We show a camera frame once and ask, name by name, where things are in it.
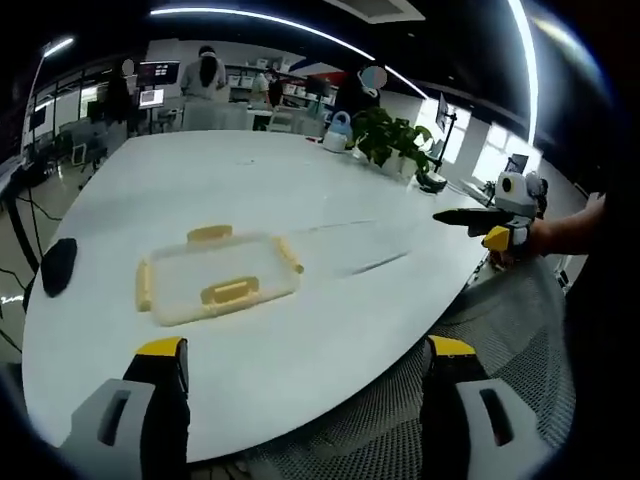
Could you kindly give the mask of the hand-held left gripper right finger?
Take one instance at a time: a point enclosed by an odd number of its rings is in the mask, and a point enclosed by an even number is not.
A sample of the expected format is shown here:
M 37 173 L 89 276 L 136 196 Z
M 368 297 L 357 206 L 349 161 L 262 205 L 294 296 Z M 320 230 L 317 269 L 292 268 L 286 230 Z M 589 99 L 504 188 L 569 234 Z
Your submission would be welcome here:
M 423 479 L 529 479 L 546 460 L 535 412 L 470 345 L 429 335 L 422 393 Z

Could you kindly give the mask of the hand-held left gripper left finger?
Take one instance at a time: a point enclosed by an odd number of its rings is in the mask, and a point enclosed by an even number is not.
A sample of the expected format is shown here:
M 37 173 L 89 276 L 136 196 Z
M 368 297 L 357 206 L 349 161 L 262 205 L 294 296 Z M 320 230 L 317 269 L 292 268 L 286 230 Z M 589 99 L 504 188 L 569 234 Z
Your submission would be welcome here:
M 62 446 L 81 479 L 187 479 L 188 341 L 143 345 L 72 414 Z

